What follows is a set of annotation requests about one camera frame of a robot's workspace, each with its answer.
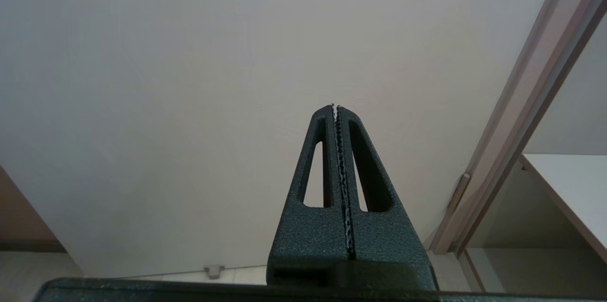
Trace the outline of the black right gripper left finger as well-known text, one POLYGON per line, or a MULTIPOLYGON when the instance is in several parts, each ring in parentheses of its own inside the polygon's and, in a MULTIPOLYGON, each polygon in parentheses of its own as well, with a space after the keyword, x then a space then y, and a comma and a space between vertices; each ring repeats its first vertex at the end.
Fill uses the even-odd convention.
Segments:
POLYGON ((267 259, 267 285, 327 285, 332 268, 349 258, 333 112, 327 105, 312 115, 267 259), (304 200, 318 144, 323 205, 310 207, 304 200))

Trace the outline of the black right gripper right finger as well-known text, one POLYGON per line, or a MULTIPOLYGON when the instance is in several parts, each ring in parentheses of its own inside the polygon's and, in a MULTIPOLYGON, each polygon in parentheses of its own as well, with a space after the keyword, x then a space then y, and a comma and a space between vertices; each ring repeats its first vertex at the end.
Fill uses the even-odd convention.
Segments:
POLYGON ((429 269, 431 262, 362 120, 338 107, 338 161, 348 253, 359 261, 429 269))

